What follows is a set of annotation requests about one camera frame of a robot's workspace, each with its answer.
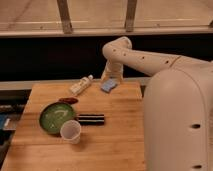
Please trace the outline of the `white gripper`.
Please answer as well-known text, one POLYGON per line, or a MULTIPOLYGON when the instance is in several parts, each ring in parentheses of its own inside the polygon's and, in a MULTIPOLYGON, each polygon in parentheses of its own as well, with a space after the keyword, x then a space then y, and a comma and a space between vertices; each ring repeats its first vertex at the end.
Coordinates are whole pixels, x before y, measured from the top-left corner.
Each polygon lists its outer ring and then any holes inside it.
POLYGON ((106 62, 101 81, 104 82, 110 78, 115 79, 119 83, 123 81, 123 65, 121 63, 112 61, 106 62))

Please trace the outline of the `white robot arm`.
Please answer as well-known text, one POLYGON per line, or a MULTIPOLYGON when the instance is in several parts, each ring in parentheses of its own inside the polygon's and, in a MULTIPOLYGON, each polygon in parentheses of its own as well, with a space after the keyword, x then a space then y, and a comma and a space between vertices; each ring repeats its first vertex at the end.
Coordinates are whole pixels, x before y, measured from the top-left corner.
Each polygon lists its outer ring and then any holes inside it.
POLYGON ((147 171, 213 171, 213 60, 138 51, 125 36, 102 48, 103 79, 128 66, 150 77, 144 91, 147 171))

